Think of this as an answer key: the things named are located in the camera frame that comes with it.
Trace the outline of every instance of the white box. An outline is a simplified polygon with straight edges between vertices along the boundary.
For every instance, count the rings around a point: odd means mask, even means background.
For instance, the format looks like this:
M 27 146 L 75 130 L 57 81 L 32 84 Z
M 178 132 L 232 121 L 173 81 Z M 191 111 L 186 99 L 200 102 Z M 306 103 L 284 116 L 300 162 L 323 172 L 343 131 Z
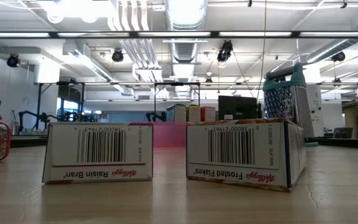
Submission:
M 284 118 L 188 123 L 189 179 L 289 192 L 305 164 L 303 129 Z
M 51 123 L 42 182 L 152 180 L 152 123 Z

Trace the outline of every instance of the spotlight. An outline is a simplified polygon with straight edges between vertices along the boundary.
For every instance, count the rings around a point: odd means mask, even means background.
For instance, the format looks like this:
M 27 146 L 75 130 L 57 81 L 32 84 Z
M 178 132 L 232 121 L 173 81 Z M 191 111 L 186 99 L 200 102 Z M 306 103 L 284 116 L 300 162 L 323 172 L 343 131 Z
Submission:
M 7 59 L 6 64 L 11 68 L 17 68 L 20 66 L 20 59 L 18 54 L 11 54 L 11 56 Z
M 113 62 L 122 62 L 122 60 L 124 60 L 122 50 L 121 49 L 115 49 L 111 59 L 113 60 Z
M 339 52 L 338 54 L 334 55 L 331 57 L 331 60 L 333 60 L 334 62 L 342 62 L 343 60 L 345 60 L 346 56 L 344 52 Z
M 205 79 L 205 82 L 206 82 L 206 83 L 212 83 L 212 78 L 206 78 L 206 79 Z
M 231 44 L 231 40 L 225 40 L 221 50 L 218 53 L 217 60 L 218 62 L 225 62 L 231 56 L 230 52 L 233 50 L 233 45 Z

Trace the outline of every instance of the kellogg's logo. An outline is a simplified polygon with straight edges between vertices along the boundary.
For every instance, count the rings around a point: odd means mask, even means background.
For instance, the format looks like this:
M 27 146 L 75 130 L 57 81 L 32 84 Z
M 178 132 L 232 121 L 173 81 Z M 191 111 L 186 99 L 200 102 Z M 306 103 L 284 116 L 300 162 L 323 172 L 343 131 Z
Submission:
M 136 170 L 131 171 L 123 171 L 122 169 L 118 169 L 111 173 L 112 176 L 121 175 L 122 177 L 133 177 L 136 175 Z
M 247 179 L 258 179 L 258 182 L 266 182 L 269 183 L 274 180 L 274 175 L 260 175 L 258 172 L 251 172 L 246 175 Z

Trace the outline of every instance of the ventilation duct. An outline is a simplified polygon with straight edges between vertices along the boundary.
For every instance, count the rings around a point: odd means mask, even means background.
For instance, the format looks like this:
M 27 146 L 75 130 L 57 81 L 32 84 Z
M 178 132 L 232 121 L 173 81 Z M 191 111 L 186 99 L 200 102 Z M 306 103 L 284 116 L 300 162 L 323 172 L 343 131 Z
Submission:
M 306 58 L 306 61 L 308 63 L 320 62 L 326 58 L 338 54 L 344 49 L 351 47 L 357 43 L 358 43 L 358 39 L 334 40 L 328 45 L 325 45 L 324 47 L 310 54 Z
M 207 3 L 207 0 L 165 0 L 165 15 L 168 30 L 203 30 L 208 6 Z M 171 44 L 172 62 L 184 63 L 173 65 L 172 70 L 175 76 L 189 79 L 193 75 L 194 65 L 189 65 L 189 63 L 194 62 L 197 49 L 198 44 Z M 177 93 L 180 96 L 188 94 L 184 92 L 179 93 L 179 91 L 177 91 Z

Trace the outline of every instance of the barcode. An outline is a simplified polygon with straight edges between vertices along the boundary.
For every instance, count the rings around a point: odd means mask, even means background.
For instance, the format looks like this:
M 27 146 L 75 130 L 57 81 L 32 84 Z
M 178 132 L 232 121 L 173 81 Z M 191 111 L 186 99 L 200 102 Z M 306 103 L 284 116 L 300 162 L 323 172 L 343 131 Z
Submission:
M 255 164 L 255 130 L 208 131 L 208 160 L 232 164 Z
M 77 163 L 125 162 L 126 130 L 78 132 Z

